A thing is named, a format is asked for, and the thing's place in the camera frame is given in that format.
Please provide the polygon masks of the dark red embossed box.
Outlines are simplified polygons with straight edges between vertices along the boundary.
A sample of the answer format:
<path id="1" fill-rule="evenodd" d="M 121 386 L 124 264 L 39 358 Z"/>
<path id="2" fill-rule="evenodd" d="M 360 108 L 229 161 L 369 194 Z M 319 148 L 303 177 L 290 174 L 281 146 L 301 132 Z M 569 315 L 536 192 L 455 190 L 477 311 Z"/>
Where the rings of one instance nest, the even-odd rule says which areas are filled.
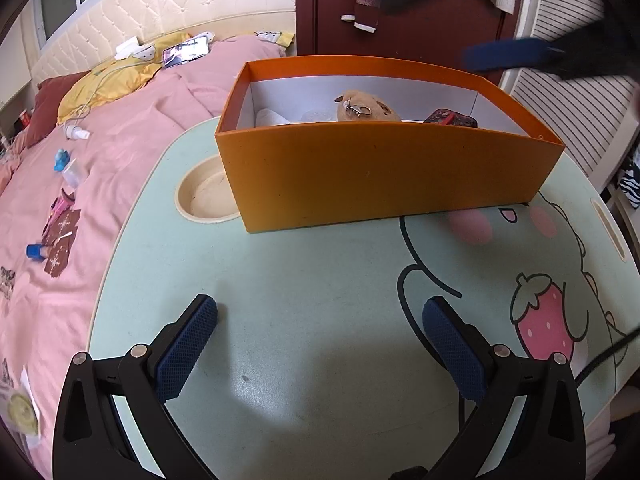
<path id="1" fill-rule="evenodd" d="M 424 124 L 436 124 L 442 126 L 460 126 L 466 128 L 477 128 L 478 123 L 475 118 L 465 115 L 449 108 L 438 108 L 424 119 Z"/>

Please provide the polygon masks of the brown bear plush keychain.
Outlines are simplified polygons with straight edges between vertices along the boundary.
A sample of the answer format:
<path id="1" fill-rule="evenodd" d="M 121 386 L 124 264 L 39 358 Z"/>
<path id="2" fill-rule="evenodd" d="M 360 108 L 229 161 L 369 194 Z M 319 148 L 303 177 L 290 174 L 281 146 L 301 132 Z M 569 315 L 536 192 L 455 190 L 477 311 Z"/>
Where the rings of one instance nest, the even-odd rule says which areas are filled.
<path id="1" fill-rule="evenodd" d="M 346 90 L 334 99 L 339 122 L 400 122 L 398 114 L 380 98 L 360 90 Z"/>

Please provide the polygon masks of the white fluffy cloth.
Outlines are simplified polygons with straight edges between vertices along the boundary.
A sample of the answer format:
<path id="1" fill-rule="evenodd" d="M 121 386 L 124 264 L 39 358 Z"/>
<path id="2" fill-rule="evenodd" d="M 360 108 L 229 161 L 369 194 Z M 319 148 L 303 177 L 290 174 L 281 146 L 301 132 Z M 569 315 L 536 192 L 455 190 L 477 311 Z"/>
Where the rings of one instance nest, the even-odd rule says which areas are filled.
<path id="1" fill-rule="evenodd" d="M 291 122 L 283 117 L 281 114 L 270 110 L 270 108 L 262 108 L 258 110 L 255 115 L 255 127 L 273 127 L 273 126 L 285 126 Z"/>

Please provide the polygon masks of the dark red wooden door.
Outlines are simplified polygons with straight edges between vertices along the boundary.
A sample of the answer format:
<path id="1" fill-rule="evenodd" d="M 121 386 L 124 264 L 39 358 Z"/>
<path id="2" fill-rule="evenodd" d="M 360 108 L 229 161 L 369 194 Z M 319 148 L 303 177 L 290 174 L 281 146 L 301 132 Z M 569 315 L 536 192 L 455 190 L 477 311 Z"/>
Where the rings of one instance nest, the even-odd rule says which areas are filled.
<path id="1" fill-rule="evenodd" d="M 342 0 L 295 0 L 297 53 L 372 55 L 461 70 L 473 44 L 514 35 L 518 16 L 491 0 L 424 0 L 399 14 L 383 14 L 376 32 L 341 20 Z"/>

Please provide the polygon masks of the clear cup with lime lid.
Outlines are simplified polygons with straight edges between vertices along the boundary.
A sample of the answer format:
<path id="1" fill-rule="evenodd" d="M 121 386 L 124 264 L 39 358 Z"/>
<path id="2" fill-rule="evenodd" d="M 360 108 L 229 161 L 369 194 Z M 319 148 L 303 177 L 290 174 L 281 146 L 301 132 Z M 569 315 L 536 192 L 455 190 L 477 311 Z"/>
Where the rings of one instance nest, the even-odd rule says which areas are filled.
<path id="1" fill-rule="evenodd" d="M 25 450 L 40 443 L 40 411 L 32 397 L 26 368 L 22 369 L 15 386 L 1 382 L 1 419 Z"/>

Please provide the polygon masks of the brown snowflake card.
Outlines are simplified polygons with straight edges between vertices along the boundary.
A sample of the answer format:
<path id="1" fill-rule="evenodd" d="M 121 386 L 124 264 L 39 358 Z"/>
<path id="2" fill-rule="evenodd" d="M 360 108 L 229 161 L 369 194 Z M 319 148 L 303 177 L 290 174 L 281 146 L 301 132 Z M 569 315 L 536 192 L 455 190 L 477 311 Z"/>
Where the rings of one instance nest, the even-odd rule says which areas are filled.
<path id="1" fill-rule="evenodd" d="M 44 272 L 58 278 L 68 265 L 81 217 L 80 209 L 64 211 L 50 226 L 42 244 L 49 249 Z"/>

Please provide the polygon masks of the blue cap small bottle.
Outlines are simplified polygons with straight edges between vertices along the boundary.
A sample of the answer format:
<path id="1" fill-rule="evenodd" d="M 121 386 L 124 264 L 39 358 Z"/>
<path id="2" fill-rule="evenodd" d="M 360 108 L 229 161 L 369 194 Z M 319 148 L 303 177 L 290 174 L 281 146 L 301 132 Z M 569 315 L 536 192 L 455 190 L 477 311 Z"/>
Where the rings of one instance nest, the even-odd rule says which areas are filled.
<path id="1" fill-rule="evenodd" d="M 43 244 L 29 244 L 26 246 L 25 254 L 29 260 L 44 261 L 48 258 L 49 247 Z"/>

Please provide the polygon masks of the orange cardboard box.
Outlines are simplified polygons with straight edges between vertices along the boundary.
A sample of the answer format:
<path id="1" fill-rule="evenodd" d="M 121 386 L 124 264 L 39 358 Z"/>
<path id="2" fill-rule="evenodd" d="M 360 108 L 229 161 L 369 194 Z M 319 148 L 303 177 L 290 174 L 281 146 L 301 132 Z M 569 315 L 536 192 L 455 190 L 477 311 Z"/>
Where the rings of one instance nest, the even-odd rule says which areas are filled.
<path id="1" fill-rule="evenodd" d="M 346 90 L 400 122 L 339 122 Z M 438 108 L 477 128 L 424 124 Z M 255 127 L 270 108 L 291 123 Z M 247 63 L 215 133 L 248 232 L 527 203 L 563 142 L 490 81 L 394 58 L 303 55 Z"/>

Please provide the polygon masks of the pink hair clip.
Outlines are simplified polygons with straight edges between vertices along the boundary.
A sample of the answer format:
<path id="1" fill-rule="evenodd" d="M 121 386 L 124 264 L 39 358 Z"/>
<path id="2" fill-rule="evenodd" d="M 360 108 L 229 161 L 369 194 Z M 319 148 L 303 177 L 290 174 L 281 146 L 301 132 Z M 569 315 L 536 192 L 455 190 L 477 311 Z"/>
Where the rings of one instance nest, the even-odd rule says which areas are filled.
<path id="1" fill-rule="evenodd" d="M 62 188 L 58 197 L 54 200 L 51 205 L 49 211 L 49 220 L 55 221 L 61 214 L 64 214 L 65 211 L 68 211 L 70 208 L 74 206 L 75 203 L 75 194 L 67 193 L 64 188 Z"/>

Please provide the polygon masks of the mint green lap table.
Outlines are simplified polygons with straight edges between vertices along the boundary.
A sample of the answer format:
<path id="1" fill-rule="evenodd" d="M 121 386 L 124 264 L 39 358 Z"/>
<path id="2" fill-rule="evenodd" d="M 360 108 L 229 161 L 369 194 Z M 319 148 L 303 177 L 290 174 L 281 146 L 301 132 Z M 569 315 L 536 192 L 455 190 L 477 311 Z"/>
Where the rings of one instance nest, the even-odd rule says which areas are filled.
<path id="1" fill-rule="evenodd" d="M 221 479 L 385 479 L 431 467 L 458 431 L 458 392 L 416 336 L 444 296 L 486 339 L 520 336 L 554 308 L 590 333 L 639 323 L 639 275 L 620 229 L 562 157 L 529 206 L 250 234 L 175 205 L 216 153 L 216 122 L 170 144 L 104 278 L 97 359 L 150 342 L 199 294 L 218 324 L 168 410 Z"/>

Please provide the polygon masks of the pink bed quilt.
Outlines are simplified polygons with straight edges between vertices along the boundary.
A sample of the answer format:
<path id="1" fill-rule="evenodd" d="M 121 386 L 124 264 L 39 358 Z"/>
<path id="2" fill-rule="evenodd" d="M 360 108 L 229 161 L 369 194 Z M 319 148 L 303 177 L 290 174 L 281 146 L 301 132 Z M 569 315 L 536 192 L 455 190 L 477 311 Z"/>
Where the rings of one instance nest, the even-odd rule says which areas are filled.
<path id="1" fill-rule="evenodd" d="M 169 144 L 221 114 L 248 61 L 282 58 L 285 50 L 256 36 L 216 41 L 208 55 L 160 70 L 143 88 L 92 110 L 82 122 L 90 136 L 67 140 L 56 127 L 21 154 L 1 185 L 1 378 L 28 379 L 40 436 L 29 452 L 36 471 L 52 476 L 55 413 L 72 356 L 86 348 L 108 259 L 142 184 Z M 85 171 L 75 193 L 78 232 L 66 268 L 52 278 L 26 248 L 40 241 L 50 207 L 65 181 L 54 155 L 70 151 Z"/>

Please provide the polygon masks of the clear small bottle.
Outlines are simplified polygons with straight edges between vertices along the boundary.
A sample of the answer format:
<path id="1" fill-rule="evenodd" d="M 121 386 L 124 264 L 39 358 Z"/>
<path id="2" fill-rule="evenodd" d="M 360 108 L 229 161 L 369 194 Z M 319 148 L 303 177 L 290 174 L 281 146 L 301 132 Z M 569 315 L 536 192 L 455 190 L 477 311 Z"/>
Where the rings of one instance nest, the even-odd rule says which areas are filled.
<path id="1" fill-rule="evenodd" d="M 62 170 L 65 182 L 74 190 L 79 188 L 88 177 L 88 170 L 76 158 L 72 159 Z"/>

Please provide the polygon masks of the light blue small toy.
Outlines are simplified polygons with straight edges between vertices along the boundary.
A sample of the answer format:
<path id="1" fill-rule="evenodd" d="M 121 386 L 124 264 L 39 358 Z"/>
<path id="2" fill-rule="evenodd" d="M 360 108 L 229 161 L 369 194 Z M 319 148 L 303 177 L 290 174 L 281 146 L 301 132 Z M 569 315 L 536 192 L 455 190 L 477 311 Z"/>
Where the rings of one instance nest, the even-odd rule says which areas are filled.
<path id="1" fill-rule="evenodd" d="M 70 162 L 70 153 L 60 148 L 54 156 L 54 171 L 62 172 Z"/>

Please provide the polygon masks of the dark red pillow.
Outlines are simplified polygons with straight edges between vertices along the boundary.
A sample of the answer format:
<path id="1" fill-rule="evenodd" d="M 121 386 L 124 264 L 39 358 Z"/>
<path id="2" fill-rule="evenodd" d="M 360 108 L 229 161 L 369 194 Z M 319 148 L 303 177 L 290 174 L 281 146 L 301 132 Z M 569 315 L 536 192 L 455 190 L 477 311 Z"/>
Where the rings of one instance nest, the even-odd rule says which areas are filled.
<path id="1" fill-rule="evenodd" d="M 31 148 L 53 131 L 58 121 L 58 107 L 62 99 L 73 85 L 87 74 L 88 70 L 66 76 L 57 76 L 46 79 L 39 85 L 32 120 L 23 132 L 23 148 Z"/>

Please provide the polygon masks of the cream tufted headboard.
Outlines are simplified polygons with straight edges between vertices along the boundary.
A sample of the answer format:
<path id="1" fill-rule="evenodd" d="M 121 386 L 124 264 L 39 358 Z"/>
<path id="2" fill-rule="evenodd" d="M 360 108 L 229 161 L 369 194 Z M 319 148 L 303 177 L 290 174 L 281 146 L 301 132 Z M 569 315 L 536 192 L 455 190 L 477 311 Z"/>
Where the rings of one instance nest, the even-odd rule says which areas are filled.
<path id="1" fill-rule="evenodd" d="M 137 37 L 146 44 L 186 30 L 217 39 L 250 32 L 294 32 L 295 0 L 86 0 L 32 61 L 32 81 L 93 68 Z"/>

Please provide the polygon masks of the yellow pillow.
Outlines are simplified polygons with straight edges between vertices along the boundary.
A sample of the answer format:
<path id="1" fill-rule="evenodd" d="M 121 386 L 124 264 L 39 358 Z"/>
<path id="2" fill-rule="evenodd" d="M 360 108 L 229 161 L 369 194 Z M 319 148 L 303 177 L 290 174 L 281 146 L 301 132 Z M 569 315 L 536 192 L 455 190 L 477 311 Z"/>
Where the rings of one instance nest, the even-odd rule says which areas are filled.
<path id="1" fill-rule="evenodd" d="M 190 38 L 188 32 L 173 32 L 152 42 L 155 51 L 149 61 L 130 56 L 120 61 L 111 58 L 96 66 L 64 94 L 56 123 L 62 125 L 71 119 L 85 117 L 90 110 L 143 88 L 163 67 L 163 52 Z"/>

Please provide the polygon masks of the white charger plug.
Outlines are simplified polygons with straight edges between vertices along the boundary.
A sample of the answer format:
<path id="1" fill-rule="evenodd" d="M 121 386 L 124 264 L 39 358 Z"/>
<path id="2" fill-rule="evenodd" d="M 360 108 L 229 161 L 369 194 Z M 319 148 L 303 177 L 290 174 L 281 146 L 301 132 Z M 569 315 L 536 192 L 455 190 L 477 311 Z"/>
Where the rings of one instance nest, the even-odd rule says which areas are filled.
<path id="1" fill-rule="evenodd" d="M 136 58 L 140 61 L 152 61 L 155 58 L 154 44 L 140 44 L 137 37 L 130 37 L 115 48 L 114 59 Z"/>

